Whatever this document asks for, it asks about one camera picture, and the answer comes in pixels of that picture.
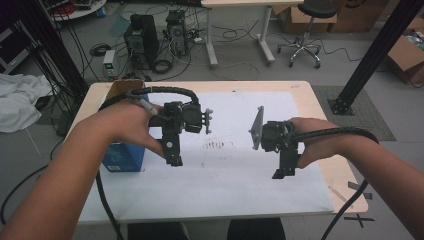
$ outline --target black stool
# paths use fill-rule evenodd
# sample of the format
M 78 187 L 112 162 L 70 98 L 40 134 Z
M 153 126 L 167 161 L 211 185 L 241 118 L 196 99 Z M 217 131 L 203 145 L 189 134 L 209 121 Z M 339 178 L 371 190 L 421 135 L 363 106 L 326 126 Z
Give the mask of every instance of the black stool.
M 311 20 L 309 21 L 306 32 L 303 34 L 303 39 L 296 37 L 293 43 L 278 44 L 278 53 L 281 52 L 281 47 L 297 48 L 290 58 L 289 67 L 293 66 L 293 61 L 297 54 L 301 51 L 305 51 L 315 58 L 315 68 L 320 68 L 321 62 L 317 55 L 321 50 L 321 45 L 307 44 L 306 41 L 308 41 L 314 19 L 333 17 L 337 13 L 337 6 L 331 2 L 331 0 L 305 0 L 302 4 L 298 4 L 297 7 L 304 14 L 311 16 Z M 315 53 L 311 52 L 309 48 L 315 48 Z

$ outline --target gray carpet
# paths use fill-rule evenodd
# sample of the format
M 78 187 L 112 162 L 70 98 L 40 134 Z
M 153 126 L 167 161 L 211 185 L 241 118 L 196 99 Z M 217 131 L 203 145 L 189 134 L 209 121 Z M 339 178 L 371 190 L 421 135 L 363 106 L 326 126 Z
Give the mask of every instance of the gray carpet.
M 335 99 L 343 86 L 312 86 L 327 119 L 342 127 L 358 127 L 372 132 L 379 141 L 396 141 L 378 109 L 365 90 L 362 90 L 352 104 L 354 115 L 333 115 L 327 99 Z

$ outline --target table leg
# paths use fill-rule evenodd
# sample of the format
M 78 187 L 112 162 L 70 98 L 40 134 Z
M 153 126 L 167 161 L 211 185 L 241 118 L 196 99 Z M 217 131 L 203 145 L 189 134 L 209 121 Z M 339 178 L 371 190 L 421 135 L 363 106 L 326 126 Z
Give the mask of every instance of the table leg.
M 207 37 L 206 37 L 206 49 L 209 55 L 209 62 L 211 64 L 211 68 L 215 68 L 218 66 L 218 60 L 215 55 L 215 49 L 212 44 L 212 8 L 208 8 L 208 18 L 207 18 Z
M 275 58 L 272 55 L 271 50 L 269 49 L 268 44 L 265 41 L 267 30 L 268 30 L 268 23 L 269 23 L 269 19 L 271 17 L 271 10 L 272 10 L 272 6 L 267 6 L 265 8 L 265 14 L 264 14 L 264 19 L 263 19 L 264 23 L 263 23 L 263 26 L 262 26 L 262 33 L 257 34 L 259 45 L 261 46 L 262 51 L 265 53 L 265 57 L 268 60 L 268 65 L 275 62 Z

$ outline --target white cloth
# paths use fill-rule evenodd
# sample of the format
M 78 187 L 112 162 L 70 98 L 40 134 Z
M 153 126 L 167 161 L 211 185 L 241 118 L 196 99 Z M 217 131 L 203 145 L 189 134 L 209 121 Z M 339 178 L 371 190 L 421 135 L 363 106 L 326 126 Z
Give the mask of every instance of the white cloth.
M 44 75 L 0 74 L 0 132 L 15 132 L 35 123 L 41 113 L 34 106 L 51 90 Z

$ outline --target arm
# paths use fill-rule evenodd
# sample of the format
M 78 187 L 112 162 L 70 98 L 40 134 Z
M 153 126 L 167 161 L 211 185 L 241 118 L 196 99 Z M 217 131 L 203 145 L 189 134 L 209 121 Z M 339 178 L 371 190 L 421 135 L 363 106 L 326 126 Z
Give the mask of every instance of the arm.
M 337 127 L 324 120 L 294 118 L 299 132 Z M 424 174 L 377 143 L 343 134 L 305 140 L 298 161 L 304 168 L 313 161 L 339 154 L 348 159 L 383 198 L 415 239 L 424 239 Z
M 71 239 L 111 142 L 138 144 L 163 155 L 161 144 L 147 132 L 150 117 L 146 110 L 120 102 L 79 122 L 0 239 Z

